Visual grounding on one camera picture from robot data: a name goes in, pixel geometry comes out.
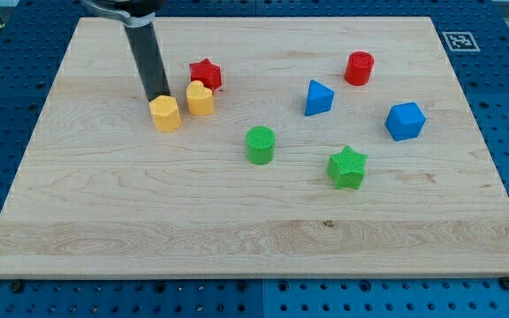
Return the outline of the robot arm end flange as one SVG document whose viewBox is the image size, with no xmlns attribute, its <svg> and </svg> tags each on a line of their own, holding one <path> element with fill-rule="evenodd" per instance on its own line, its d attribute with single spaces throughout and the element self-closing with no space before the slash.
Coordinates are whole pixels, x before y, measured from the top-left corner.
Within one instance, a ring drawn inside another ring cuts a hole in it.
<svg viewBox="0 0 509 318">
<path fill-rule="evenodd" d="M 125 27 L 144 27 L 151 23 L 166 0 L 81 0 L 94 15 L 121 22 Z"/>
</svg>

